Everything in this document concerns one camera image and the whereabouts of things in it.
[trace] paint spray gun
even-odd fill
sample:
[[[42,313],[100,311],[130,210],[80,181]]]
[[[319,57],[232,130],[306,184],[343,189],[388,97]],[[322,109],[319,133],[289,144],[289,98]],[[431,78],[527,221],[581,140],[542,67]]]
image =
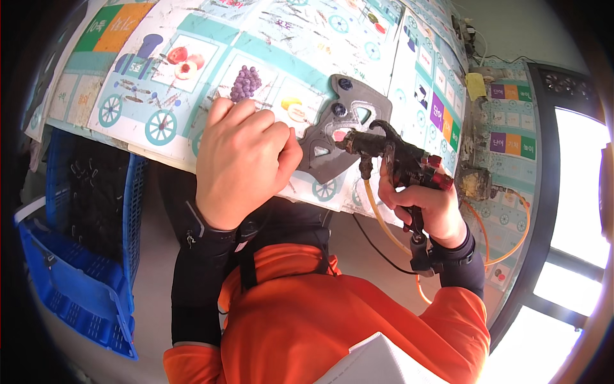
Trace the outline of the paint spray gun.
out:
[[[360,156],[359,170],[362,179],[369,180],[371,177],[372,158],[382,157],[394,188],[413,185],[440,190],[452,188],[454,180],[446,174],[437,172],[441,165],[441,157],[406,143],[384,120],[374,120],[369,124],[370,130],[377,127],[381,127],[386,135],[351,130],[342,141],[335,142],[337,148]],[[434,271],[426,249],[422,210],[418,206],[403,207],[403,209],[411,215],[411,225],[403,226],[404,232],[412,231],[411,268],[422,276],[431,277]]]

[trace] grape picture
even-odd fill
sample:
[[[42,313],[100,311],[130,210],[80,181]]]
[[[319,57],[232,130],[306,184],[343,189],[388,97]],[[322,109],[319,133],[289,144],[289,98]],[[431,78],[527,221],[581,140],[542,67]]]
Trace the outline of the grape picture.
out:
[[[235,79],[235,83],[231,89],[230,99],[238,103],[243,99],[250,98],[261,85],[262,80],[260,80],[256,68],[251,67],[248,69],[247,66],[244,65],[241,67]]]

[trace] blue plastic crate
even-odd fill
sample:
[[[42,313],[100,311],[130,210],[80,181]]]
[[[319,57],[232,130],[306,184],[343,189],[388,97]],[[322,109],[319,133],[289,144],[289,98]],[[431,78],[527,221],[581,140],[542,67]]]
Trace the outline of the blue plastic crate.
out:
[[[41,302],[102,347],[138,360],[128,280],[114,261],[32,219],[19,224],[30,276]]]
[[[68,226],[70,204],[70,183],[68,180],[69,159],[74,146],[80,138],[71,133],[54,128],[49,145],[47,160],[46,213],[51,229],[63,233]],[[134,312],[132,287],[139,267],[139,248],[141,245],[141,197],[144,182],[144,168],[147,159],[130,154],[126,173],[126,186],[123,198],[122,253],[123,274],[129,282],[128,303],[130,313]]]

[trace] black arm sleeve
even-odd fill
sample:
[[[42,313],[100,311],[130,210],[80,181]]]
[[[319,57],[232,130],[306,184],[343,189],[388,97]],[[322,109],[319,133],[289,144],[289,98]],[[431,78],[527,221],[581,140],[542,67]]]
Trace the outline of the black arm sleeve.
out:
[[[475,239],[467,225],[467,237],[465,241],[454,249],[444,248],[431,239],[433,253],[438,259],[454,260],[469,255],[475,248]],[[442,287],[462,287],[475,293],[484,300],[484,260],[478,252],[474,252],[471,263],[465,265],[445,265],[443,272],[439,274]]]
[[[173,344],[203,342],[219,347],[222,333],[217,298],[224,281],[224,266],[234,238],[200,239],[191,248],[182,245],[173,275]]]

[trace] person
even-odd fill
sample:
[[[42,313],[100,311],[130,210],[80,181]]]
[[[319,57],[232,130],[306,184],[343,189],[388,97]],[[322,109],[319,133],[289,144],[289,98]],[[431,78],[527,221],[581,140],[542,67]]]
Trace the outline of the person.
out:
[[[273,197],[303,156],[295,131],[252,100],[216,99],[196,175],[162,167],[159,186],[181,244],[171,333],[163,356],[172,383],[313,383],[348,349],[381,332],[450,383],[478,378],[489,351],[484,264],[446,265],[442,288],[420,316],[328,254],[327,210]],[[382,167],[379,197],[422,208],[433,256],[467,260],[475,241],[456,191],[396,192]],[[228,312],[222,336],[219,308]]]

